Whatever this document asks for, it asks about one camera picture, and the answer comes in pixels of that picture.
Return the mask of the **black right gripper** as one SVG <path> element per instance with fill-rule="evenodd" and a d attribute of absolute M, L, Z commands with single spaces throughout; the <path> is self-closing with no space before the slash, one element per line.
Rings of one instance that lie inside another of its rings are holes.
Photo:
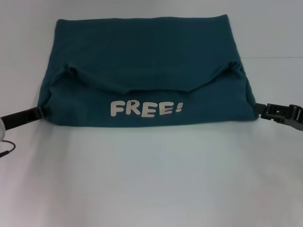
<path fill-rule="evenodd" d="M 290 126 L 299 131 L 303 130 L 303 108 L 300 106 L 256 103 L 254 113 L 260 118 L 269 118 L 276 123 Z"/>

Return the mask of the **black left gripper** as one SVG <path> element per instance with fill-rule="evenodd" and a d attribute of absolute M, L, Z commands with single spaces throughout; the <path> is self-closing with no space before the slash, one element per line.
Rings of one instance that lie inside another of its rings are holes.
<path fill-rule="evenodd" d="M 45 107 L 35 107 L 29 110 L 10 114 L 1 117 L 4 123 L 5 130 L 10 130 L 24 124 L 37 121 L 38 118 L 45 118 L 47 116 L 47 109 Z"/>

